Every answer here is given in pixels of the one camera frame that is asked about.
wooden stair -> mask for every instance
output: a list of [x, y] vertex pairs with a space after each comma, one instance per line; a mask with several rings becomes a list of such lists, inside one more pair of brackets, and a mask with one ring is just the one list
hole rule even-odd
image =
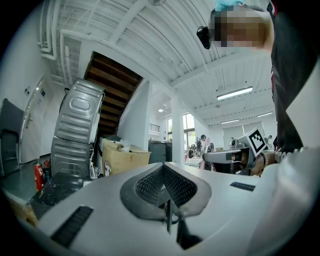
[[119, 120], [143, 77], [118, 62], [94, 52], [84, 79], [104, 88], [98, 137], [117, 133]]

metal panel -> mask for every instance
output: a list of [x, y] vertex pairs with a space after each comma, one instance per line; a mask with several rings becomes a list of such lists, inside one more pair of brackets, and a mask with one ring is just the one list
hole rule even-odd
[[65, 140], [90, 143], [95, 115], [104, 89], [78, 79], [67, 94], [55, 126], [54, 135]]
[[89, 160], [92, 144], [53, 138], [51, 146], [51, 172], [90, 176]]

red fire extinguisher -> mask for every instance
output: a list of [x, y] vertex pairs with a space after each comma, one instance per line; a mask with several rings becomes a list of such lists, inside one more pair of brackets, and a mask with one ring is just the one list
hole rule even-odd
[[42, 171], [42, 164], [36, 162], [33, 165], [33, 172], [34, 172], [34, 180], [35, 180], [35, 187], [36, 191], [39, 191], [43, 188], [44, 182], [44, 172]]

ceiling light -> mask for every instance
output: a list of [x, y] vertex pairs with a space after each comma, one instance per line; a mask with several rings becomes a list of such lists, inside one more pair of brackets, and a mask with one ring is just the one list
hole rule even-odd
[[231, 98], [231, 97], [234, 97], [234, 96], [237, 96], [237, 95], [240, 95], [240, 94], [245, 94], [245, 93], [249, 93], [253, 90], [254, 88], [252, 86], [250, 87], [246, 87], [246, 88], [243, 88], [243, 89], [240, 89], [240, 90], [235, 90], [235, 91], [232, 91], [232, 92], [228, 92], [226, 94], [222, 94], [217, 98], [218, 101], [221, 101], [221, 100], [224, 100], [224, 99], [227, 99], [227, 98]]
[[265, 113], [265, 114], [260, 114], [260, 115], [257, 115], [256, 117], [257, 118], [260, 118], [260, 117], [263, 117], [263, 116], [266, 116], [266, 115], [270, 115], [272, 114], [273, 112], [269, 112], [269, 113]]
[[232, 122], [236, 122], [239, 121], [240, 119], [236, 119], [236, 120], [231, 120], [231, 121], [226, 121], [226, 122], [222, 122], [221, 124], [227, 124], [227, 123], [232, 123]]

